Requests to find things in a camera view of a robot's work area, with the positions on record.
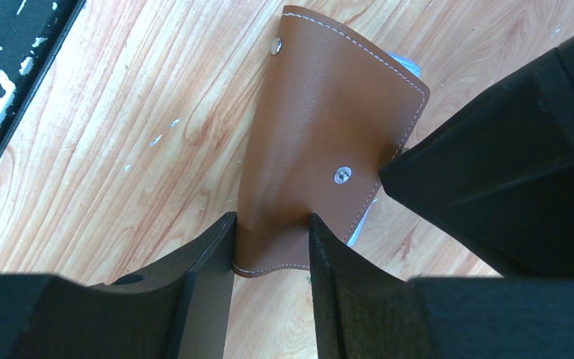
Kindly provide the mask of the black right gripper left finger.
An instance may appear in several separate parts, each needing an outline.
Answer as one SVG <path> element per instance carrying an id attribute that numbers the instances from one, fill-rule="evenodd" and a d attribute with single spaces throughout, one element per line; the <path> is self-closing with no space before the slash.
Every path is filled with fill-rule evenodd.
<path id="1" fill-rule="evenodd" d="M 110 284 L 0 274 L 0 358 L 221 358 L 236 215 Z"/>

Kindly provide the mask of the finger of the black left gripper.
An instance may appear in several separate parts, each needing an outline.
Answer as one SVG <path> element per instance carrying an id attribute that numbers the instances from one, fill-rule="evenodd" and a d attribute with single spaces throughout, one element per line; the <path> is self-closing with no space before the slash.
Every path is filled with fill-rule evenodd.
<path id="1" fill-rule="evenodd" d="M 389 197 L 501 275 L 574 279 L 574 36 L 379 176 Z"/>

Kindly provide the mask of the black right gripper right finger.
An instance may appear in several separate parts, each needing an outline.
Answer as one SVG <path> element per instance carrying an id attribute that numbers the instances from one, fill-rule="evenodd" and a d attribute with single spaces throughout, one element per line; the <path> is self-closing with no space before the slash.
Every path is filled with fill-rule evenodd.
<path id="1" fill-rule="evenodd" d="M 574 358 L 574 280 L 415 277 L 378 268 L 313 215 L 320 358 Z"/>

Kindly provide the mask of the brown leather card holder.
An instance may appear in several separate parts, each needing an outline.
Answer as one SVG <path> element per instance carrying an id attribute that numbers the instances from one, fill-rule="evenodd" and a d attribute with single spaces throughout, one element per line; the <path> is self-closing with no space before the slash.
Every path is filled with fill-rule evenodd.
<path id="1" fill-rule="evenodd" d="M 234 272 L 309 268 L 309 222 L 352 242 L 430 97 L 402 62 L 349 27 L 287 5 L 250 127 Z"/>

